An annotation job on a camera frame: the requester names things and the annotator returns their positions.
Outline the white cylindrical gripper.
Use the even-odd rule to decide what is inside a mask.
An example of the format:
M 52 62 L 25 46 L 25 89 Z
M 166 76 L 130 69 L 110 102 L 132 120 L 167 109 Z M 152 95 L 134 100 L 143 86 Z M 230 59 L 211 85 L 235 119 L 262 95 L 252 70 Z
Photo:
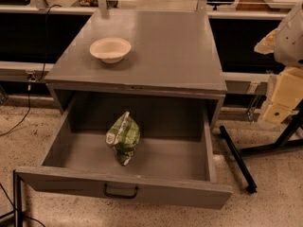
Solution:
M 254 51 L 272 54 L 276 50 L 277 29 L 273 29 L 254 47 Z M 303 99 L 303 69 L 286 66 L 278 75 L 271 75 L 267 83 L 265 111 L 261 118 L 271 124 L 280 124 Z

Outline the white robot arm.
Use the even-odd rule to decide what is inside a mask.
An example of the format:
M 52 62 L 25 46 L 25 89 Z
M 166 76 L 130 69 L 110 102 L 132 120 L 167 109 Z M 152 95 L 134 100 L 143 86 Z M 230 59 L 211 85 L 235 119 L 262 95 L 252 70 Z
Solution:
M 298 2 L 280 22 L 255 45 L 254 51 L 274 54 L 285 68 L 270 76 L 266 100 L 262 103 L 258 123 L 274 128 L 285 120 L 303 99 L 303 8 Z

